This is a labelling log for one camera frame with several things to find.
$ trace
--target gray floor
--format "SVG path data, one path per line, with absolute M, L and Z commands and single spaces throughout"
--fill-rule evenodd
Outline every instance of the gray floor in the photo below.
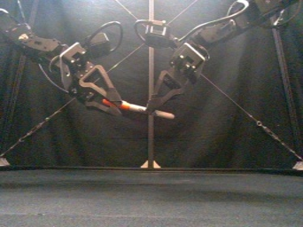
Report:
M 303 226 L 303 177 L 258 173 L 0 172 L 0 226 Z

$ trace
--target fabric backdrop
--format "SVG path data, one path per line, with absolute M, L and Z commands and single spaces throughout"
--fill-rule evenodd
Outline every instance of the fabric backdrop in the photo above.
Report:
M 2 1 L 20 19 L 16 1 Z M 234 0 L 157 0 L 155 19 L 173 21 L 182 37 L 195 26 L 223 17 Z M 27 19 L 34 1 L 22 1 Z M 119 21 L 125 28 L 121 48 L 94 63 L 110 70 L 123 100 L 146 106 L 149 101 L 149 47 L 134 32 L 137 19 L 149 19 L 147 0 L 46 0 L 39 2 L 32 27 L 40 37 L 69 45 L 83 42 L 101 25 Z M 302 13 L 281 29 L 287 66 L 302 128 Z M 113 45 L 119 31 L 107 28 Z M 19 53 L 2 43 L 2 113 L 15 85 Z M 286 92 L 271 29 L 255 27 L 211 50 L 205 76 L 235 102 L 295 147 Z M 173 50 L 155 51 L 155 75 L 169 68 Z M 58 74 L 50 75 L 61 82 Z M 27 59 L 10 127 L 2 131 L 3 151 L 71 100 L 51 85 L 39 66 Z M 295 156 L 257 126 L 246 113 L 202 78 L 162 110 L 175 120 L 155 118 L 155 160 L 166 168 L 291 168 Z M 139 167 L 149 154 L 149 117 L 123 112 L 122 117 L 91 111 L 74 101 L 6 156 L 15 165 Z

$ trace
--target diagonal support cable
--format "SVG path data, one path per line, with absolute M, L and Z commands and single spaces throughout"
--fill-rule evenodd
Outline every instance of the diagonal support cable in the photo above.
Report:
M 194 6 L 194 4 L 198 2 L 199 0 L 195 0 L 182 11 L 181 13 L 173 18 L 173 20 L 169 22 L 169 25 L 187 12 L 187 10 Z
M 133 16 L 133 18 L 135 18 L 138 20 L 138 17 L 134 15 L 131 10 L 125 6 L 125 4 L 119 0 L 115 0 L 115 1 L 121 5 L 121 7 L 129 12 L 129 14 Z

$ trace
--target wire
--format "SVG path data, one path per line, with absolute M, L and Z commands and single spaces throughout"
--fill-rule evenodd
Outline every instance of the wire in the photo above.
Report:
M 19 8 L 19 11 L 22 14 L 23 22 L 27 23 L 26 16 L 24 16 L 24 9 L 23 9 L 23 5 L 20 3 L 20 0 L 18 0 L 16 2 L 18 2 L 18 8 Z
M 273 29 L 273 28 L 281 28 L 281 27 L 283 27 L 298 16 L 298 14 L 301 12 L 301 9 L 302 9 L 302 5 L 303 5 L 303 0 L 299 0 L 299 2 L 298 2 L 298 9 L 297 9 L 294 15 L 283 23 L 279 23 L 279 21 L 283 19 L 283 13 L 285 13 L 285 11 L 281 12 L 279 17 L 278 17 L 277 21 L 274 22 L 274 24 L 271 26 L 261 25 L 261 27 L 265 28 L 265 29 Z
M 145 39 L 145 37 L 142 36 L 142 34 L 139 33 L 138 26 L 139 26 L 141 24 L 146 24 L 146 23 L 151 23 L 151 21 L 150 21 L 150 20 L 138 20 L 137 23 L 134 24 L 135 33 L 137 33 L 138 37 L 142 39 L 142 41 L 143 41 L 145 43 L 146 43 L 146 39 Z
M 233 14 L 233 15 L 230 15 L 230 16 L 226 16 L 226 17 L 223 17 L 223 18 L 221 18 L 221 19 L 218 19 L 218 20 L 213 20 L 213 21 L 206 22 L 205 24 L 197 26 L 197 27 L 186 34 L 186 36 L 185 36 L 179 41 L 183 42 L 183 41 L 189 38 L 189 36 L 193 35 L 193 34 L 194 34 L 198 30 L 201 30 L 203 27 L 210 27 L 210 26 L 213 26 L 213 25 L 215 25 L 215 24 L 218 24 L 218 23 L 222 23 L 222 22 L 225 22 L 225 21 L 227 21 L 227 20 L 231 20 L 231 19 L 234 19 L 235 17 L 238 17 L 239 15 L 242 15 L 242 14 L 246 12 L 246 10 L 247 10 L 247 8 L 249 8 L 249 6 L 250 6 L 250 3 L 247 2 L 247 0 L 237 0 L 235 3 L 241 3 L 241 4 L 245 5 L 245 8 L 243 8 L 239 12 L 237 12 L 235 14 Z
M 62 90 L 63 92 L 69 93 L 69 91 L 65 90 L 65 89 L 52 81 L 52 79 L 51 79 L 50 76 L 47 75 L 47 72 L 46 72 L 43 66 L 42 66 L 40 64 L 38 64 L 38 65 L 39 65 L 39 68 L 40 68 L 40 70 L 42 70 L 42 72 L 43 72 L 43 74 L 44 74 L 47 80 L 51 82 L 51 84 L 52 84 L 59 90 Z
M 121 29 L 121 39 L 119 39 L 119 43 L 118 45 L 115 46 L 115 48 L 113 48 L 110 50 L 110 53 L 115 52 L 115 50 L 119 49 L 121 47 L 121 43 L 122 43 L 122 39 L 123 39 L 123 27 L 122 27 L 122 24 L 118 22 L 118 21 L 113 21 L 105 25 L 101 26 L 101 28 L 93 33 L 93 35 L 90 36 L 89 40 L 86 41 L 86 45 L 89 46 L 90 48 L 90 44 L 91 44 L 91 40 L 94 39 L 94 37 L 101 33 L 101 31 L 106 28 L 106 27 L 110 27 L 110 26 L 118 26 L 119 29 Z

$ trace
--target cable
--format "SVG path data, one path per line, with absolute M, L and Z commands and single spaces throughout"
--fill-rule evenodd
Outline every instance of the cable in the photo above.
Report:
M 218 85 L 203 75 L 201 74 L 201 78 L 205 78 L 217 90 L 225 95 L 225 97 L 235 104 L 235 106 L 242 110 L 242 112 L 250 117 L 250 119 L 257 123 L 257 126 L 285 146 L 290 153 L 293 153 L 299 160 L 303 161 L 303 157 L 298 155 L 298 153 L 290 148 L 290 146 L 285 143 L 285 141 L 279 138 L 278 134 L 263 124 L 261 120 L 258 120 L 254 115 L 234 101 L 234 99 L 225 93 L 225 91 L 219 88 Z
M 151 23 L 151 21 L 150 21 L 150 20 L 138 20 L 137 23 L 134 24 L 134 27 L 135 27 L 135 33 L 137 33 L 138 37 L 139 37 L 139 38 L 142 39 L 142 41 L 146 43 L 146 39 L 145 39 L 145 37 L 142 36 L 142 34 L 139 33 L 139 30 L 138 30 L 138 26 L 139 26 L 141 24 L 145 24 L 145 23 Z
M 273 25 L 270 25 L 270 26 L 267 26 L 267 25 L 259 25 L 259 26 L 262 28 L 265 28 L 265 29 L 273 29 L 273 28 L 281 28 L 281 27 L 283 27 L 298 16 L 298 14 L 301 12 L 301 9 L 302 9 L 302 5 L 303 5 L 303 0 L 299 0 L 299 2 L 298 2 L 298 9 L 297 9 L 294 15 L 283 23 L 279 23 L 279 21 L 283 20 L 285 10 L 281 12 L 281 15 L 279 15 L 279 17 L 278 17 L 278 19 L 277 19 L 277 21 L 274 22 Z
M 42 72 L 43 72 L 43 74 L 44 74 L 47 80 L 51 82 L 51 84 L 52 84 L 58 89 L 61 89 L 63 92 L 69 93 L 69 91 L 65 90 L 65 89 L 52 81 L 52 79 L 51 79 L 50 76 L 47 75 L 47 72 L 46 72 L 43 66 L 42 66 L 40 64 L 38 64 L 38 65 L 39 65 L 39 67 L 40 67 L 40 70 L 42 70 Z
M 89 40 L 86 41 L 86 45 L 89 46 L 89 49 L 90 49 L 90 44 L 91 44 L 91 40 L 94 39 L 94 37 L 101 33 L 101 31 L 106 28 L 106 27 L 110 27 L 110 26 L 118 26 L 119 29 L 121 29 L 121 39 L 119 39 L 119 43 L 118 45 L 115 46 L 115 48 L 113 48 L 110 50 L 110 53 L 115 52 L 115 50 L 119 49 L 121 47 L 121 43 L 122 43 L 122 39 L 123 39 L 123 27 L 122 27 L 122 24 L 118 22 L 118 21 L 113 21 L 105 25 L 101 26 L 101 28 L 93 33 L 93 35 L 90 36 Z
M 24 23 L 27 23 L 26 16 L 24 16 L 24 9 L 23 9 L 23 5 L 20 3 L 20 0 L 16 0 L 16 2 L 18 2 L 18 8 L 19 8 L 19 11 L 22 14 L 23 21 L 24 21 Z
M 247 8 L 249 8 L 249 6 L 250 6 L 250 3 L 247 2 L 247 0 L 237 0 L 237 2 L 235 2 L 234 4 L 237 4 L 237 3 L 241 3 L 241 4 L 245 5 L 245 8 L 243 8 L 239 12 L 237 12 L 235 14 L 233 14 L 233 15 L 230 15 L 230 16 L 226 16 L 226 17 L 223 17 L 223 18 L 221 18 L 221 19 L 218 19 L 218 20 L 213 20 L 213 21 L 210 21 L 210 22 L 207 22 L 207 23 L 205 23 L 205 24 L 197 26 L 197 27 L 187 33 L 187 35 L 186 35 L 183 38 L 181 38 L 179 41 L 183 42 L 183 41 L 189 38 L 189 36 L 193 35 L 193 34 L 194 34 L 198 30 L 201 30 L 203 27 L 210 27 L 210 26 L 213 26 L 213 25 L 215 25 L 215 24 L 218 24 L 218 23 L 222 23 L 222 22 L 225 22 L 225 21 L 227 21 L 227 20 L 231 20 L 231 19 L 234 19 L 235 17 L 238 17 L 239 15 L 242 15 L 242 14 L 246 12 L 246 10 L 247 10 Z

